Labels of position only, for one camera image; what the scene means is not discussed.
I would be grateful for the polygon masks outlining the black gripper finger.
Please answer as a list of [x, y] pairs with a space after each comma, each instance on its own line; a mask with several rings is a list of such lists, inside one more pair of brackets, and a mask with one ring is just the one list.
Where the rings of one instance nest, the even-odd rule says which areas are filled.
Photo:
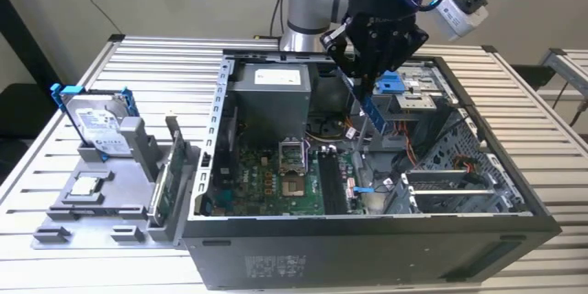
[[416, 23], [382, 25], [362, 51], [362, 70], [376, 79], [386, 71], [395, 71], [412, 57], [430, 38]]
[[368, 29], [364, 23], [343, 23], [339, 28], [327, 31], [320, 36], [320, 44], [324, 47], [327, 55], [350, 78], [367, 78], [359, 55], [347, 55], [350, 43], [358, 44], [360, 38], [366, 36], [367, 31]]

